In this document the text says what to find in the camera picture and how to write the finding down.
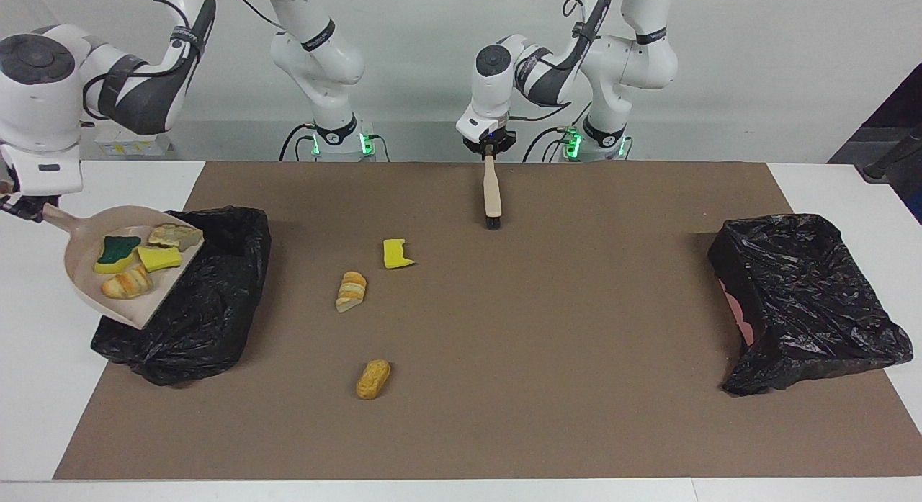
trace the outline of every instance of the black trash bag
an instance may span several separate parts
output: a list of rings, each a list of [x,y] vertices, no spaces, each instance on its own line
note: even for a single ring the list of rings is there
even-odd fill
[[[103,316],[90,347],[155,385],[201,380],[240,359],[269,262],[263,210],[170,212],[205,232],[205,243],[144,331]]]
[[[815,214],[729,220],[708,251],[743,335],[723,388],[748,396],[912,360],[832,223]]]

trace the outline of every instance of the green sponge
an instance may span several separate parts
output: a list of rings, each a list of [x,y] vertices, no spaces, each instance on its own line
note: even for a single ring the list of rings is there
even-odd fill
[[[96,273],[122,273],[131,264],[131,253],[141,244],[140,237],[106,236],[102,253],[93,270]]]

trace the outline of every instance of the wooden brush handle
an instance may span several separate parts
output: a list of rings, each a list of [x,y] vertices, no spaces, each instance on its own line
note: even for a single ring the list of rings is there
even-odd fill
[[[493,164],[493,155],[488,154],[483,159],[486,168],[483,173],[483,204],[488,218],[498,218],[503,215],[503,200],[500,198],[500,180],[496,177],[496,167]]]

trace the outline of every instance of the croissant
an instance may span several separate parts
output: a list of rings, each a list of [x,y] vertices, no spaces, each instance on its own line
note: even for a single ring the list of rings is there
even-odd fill
[[[346,272],[339,285],[339,297],[336,298],[336,311],[345,313],[362,304],[365,300],[365,288],[368,282],[359,272]]]
[[[141,295],[154,287],[154,282],[148,276],[148,270],[138,265],[135,268],[119,273],[102,283],[102,293],[108,298],[129,299]]]

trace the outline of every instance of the sponge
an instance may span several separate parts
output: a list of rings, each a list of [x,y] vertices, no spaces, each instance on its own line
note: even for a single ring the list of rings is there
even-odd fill
[[[158,269],[174,268],[182,264],[182,255],[175,246],[170,248],[139,246],[138,256],[148,272],[157,272]]]
[[[406,239],[385,239],[385,268],[395,269],[409,266],[415,261],[403,256],[403,245]]]
[[[132,262],[131,253],[141,244],[140,237],[106,236],[102,240],[102,252],[93,264],[96,273],[122,273]]]

